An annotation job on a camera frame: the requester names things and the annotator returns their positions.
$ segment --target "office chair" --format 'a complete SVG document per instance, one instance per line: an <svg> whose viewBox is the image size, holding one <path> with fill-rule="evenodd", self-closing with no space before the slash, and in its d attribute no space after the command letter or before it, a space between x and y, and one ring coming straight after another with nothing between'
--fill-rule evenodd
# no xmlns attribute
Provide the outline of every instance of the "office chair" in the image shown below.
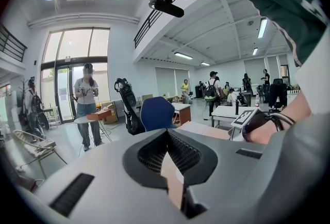
<svg viewBox="0 0 330 224"><path fill-rule="evenodd" d="M174 112L174 106L163 97L144 100L141 107L141 121L145 131L176 129L172 123Z"/></svg>
<svg viewBox="0 0 330 224"><path fill-rule="evenodd" d="M287 106L287 85L283 84L283 80L281 82L280 79L275 79L269 89L269 107L271 108L269 111L280 112L279 108L282 106Z"/></svg>

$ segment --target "white floor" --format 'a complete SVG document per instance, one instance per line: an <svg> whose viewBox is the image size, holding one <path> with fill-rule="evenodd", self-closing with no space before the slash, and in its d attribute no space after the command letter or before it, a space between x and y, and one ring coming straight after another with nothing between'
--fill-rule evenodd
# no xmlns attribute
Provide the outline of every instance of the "white floor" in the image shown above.
<svg viewBox="0 0 330 224"><path fill-rule="evenodd" d="M260 108L262 110L268 110L268 106L261 104ZM191 119L197 123L205 124L211 126L211 120L208 117L209 106L203 99L194 99L191 105ZM222 122L222 126L230 126L228 122ZM105 125L107 132L110 132L110 138L112 141L122 140L126 137L133 137L129 134L126 129L125 119L120 118L118 122L111 125ZM83 151L83 146L81 144L81 135L74 123L59 125L58 127L51 127L49 131L45 132L46 137L53 139L56 142L58 153L63 157L67 163L78 159L85 153ZM107 137L103 136L102 141L104 143L109 143L110 141ZM26 152L23 146L16 140L10 139L6 141L6 149L10 155L11 160L16 166L26 164L33 160L33 158ZM51 174L64 167L65 164L60 160L55 154L42 160L42 164L46 175L49 177ZM24 174L28 177L34 179L43 179L40 167L37 161L30 165L23 166Z"/></svg>

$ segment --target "railing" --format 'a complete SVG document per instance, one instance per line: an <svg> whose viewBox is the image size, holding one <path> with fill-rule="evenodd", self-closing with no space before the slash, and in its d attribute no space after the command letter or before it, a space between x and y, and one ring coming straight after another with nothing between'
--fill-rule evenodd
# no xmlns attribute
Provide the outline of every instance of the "railing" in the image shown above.
<svg viewBox="0 0 330 224"><path fill-rule="evenodd" d="M15 38L3 25L0 26L0 51L22 62L27 47Z"/></svg>
<svg viewBox="0 0 330 224"><path fill-rule="evenodd" d="M153 10L151 11L150 15L146 18L143 25L139 29L138 33L134 38L135 48L139 45L140 41L143 39L144 35L148 32L151 26L155 23L155 21L160 17L162 14L161 11Z"/></svg>

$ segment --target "black office chair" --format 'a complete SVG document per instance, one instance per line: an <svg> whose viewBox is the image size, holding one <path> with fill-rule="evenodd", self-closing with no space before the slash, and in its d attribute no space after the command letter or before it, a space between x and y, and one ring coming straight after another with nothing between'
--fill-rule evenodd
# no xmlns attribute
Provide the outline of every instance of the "black office chair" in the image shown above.
<svg viewBox="0 0 330 224"><path fill-rule="evenodd" d="M280 112L280 107L287 106L287 85L283 83L282 79L275 79L270 86L268 105L271 108L270 112Z"/></svg>

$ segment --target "woman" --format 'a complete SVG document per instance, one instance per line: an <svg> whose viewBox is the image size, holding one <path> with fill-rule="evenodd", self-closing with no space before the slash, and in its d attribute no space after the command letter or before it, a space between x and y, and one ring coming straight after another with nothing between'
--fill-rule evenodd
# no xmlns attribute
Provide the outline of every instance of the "woman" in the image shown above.
<svg viewBox="0 0 330 224"><path fill-rule="evenodd" d="M267 72L267 69L263 70L263 74L265 75L261 80L263 80L265 83L263 84L263 90L265 92L265 103L268 103L268 97L269 97L269 88L270 88L270 76L269 73Z"/></svg>
<svg viewBox="0 0 330 224"><path fill-rule="evenodd" d="M251 79L249 78L247 73L244 73L244 78L242 80L243 80L242 84L244 87L244 91L253 93L251 87Z"/></svg>
<svg viewBox="0 0 330 224"><path fill-rule="evenodd" d="M98 96L98 85L92 77L93 65L91 63L85 64L82 72L84 73L83 78L78 79L74 85L74 94L78 97L77 118L96 112L94 96ZM91 122L90 124L95 146L103 144L98 121ZM91 144L88 135L88 123L78 124L78 129L82 136L84 151L88 151Z"/></svg>
<svg viewBox="0 0 330 224"><path fill-rule="evenodd" d="M187 79L184 80L184 83L181 85L181 89L182 89L182 94L185 97L183 103L189 104L190 97L188 95L189 85Z"/></svg>

